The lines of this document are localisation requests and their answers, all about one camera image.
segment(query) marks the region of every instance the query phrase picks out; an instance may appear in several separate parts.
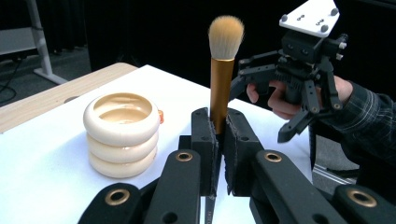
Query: human hand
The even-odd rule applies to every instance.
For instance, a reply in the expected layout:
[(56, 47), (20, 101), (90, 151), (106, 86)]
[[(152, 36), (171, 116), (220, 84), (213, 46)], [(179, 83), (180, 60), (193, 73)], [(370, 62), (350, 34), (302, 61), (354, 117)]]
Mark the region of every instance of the human hand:
[[(340, 101), (345, 105), (347, 100), (350, 97), (350, 94), (353, 91), (352, 84), (346, 80), (341, 79), (340, 77), (334, 76), (335, 88), (338, 91), (338, 98)], [(286, 85), (277, 80), (271, 80), (269, 82), (270, 87), (275, 87), (273, 94), (268, 100), (268, 106), (273, 108), (273, 112), (281, 117), (282, 119), (291, 119), (296, 115), (300, 109), (300, 105), (292, 105), (285, 101), (285, 92), (286, 92)], [(320, 96), (320, 88), (317, 88), (318, 92), (318, 100), (321, 104)], [(256, 91), (255, 84), (248, 84), (247, 85), (247, 96), (249, 100), (254, 104), (259, 100), (259, 94)]]

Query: brush bristles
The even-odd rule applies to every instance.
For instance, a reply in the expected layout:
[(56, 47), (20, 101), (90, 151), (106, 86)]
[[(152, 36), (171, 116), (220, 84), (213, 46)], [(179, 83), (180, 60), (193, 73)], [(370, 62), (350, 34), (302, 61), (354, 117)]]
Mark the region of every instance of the brush bristles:
[(213, 59), (232, 60), (244, 37), (244, 24), (233, 16), (220, 16), (209, 27), (209, 46)]

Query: cream ribbed cup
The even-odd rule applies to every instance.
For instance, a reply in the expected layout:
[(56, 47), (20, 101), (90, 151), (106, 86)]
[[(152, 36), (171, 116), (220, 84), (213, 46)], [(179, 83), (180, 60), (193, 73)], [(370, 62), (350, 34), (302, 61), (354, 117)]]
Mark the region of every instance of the cream ribbed cup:
[(92, 167), (103, 175), (138, 175), (152, 163), (160, 116), (150, 100), (132, 92), (114, 92), (93, 100), (83, 122)]

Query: makeup brush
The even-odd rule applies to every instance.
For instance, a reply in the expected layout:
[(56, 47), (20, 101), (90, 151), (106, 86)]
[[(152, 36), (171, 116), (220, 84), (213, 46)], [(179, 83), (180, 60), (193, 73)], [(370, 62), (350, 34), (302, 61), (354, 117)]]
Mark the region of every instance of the makeup brush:
[(244, 24), (233, 16), (215, 18), (209, 27), (212, 55), (210, 77), (210, 119), (216, 134), (223, 133), (230, 96), (233, 62), (244, 36)]

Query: white tabletop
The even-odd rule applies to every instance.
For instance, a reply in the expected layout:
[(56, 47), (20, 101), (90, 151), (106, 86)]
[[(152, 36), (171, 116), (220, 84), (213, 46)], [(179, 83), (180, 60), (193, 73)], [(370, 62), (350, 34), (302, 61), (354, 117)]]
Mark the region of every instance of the white tabletop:
[[(94, 98), (111, 91), (141, 94), (164, 113), (157, 157), (135, 177), (106, 177), (88, 162), (82, 114)], [(161, 175), (179, 136), (191, 134), (191, 112), (209, 107), (209, 99), (210, 89), (147, 65), (0, 134), (0, 223), (77, 223), (104, 187), (117, 182), (146, 186)], [(239, 100), (229, 107), (244, 113), (264, 148), (285, 153), (312, 180), (307, 131), (278, 144), (285, 120)], [(214, 223), (254, 223), (249, 198), (228, 196), (226, 191), (222, 167)]]

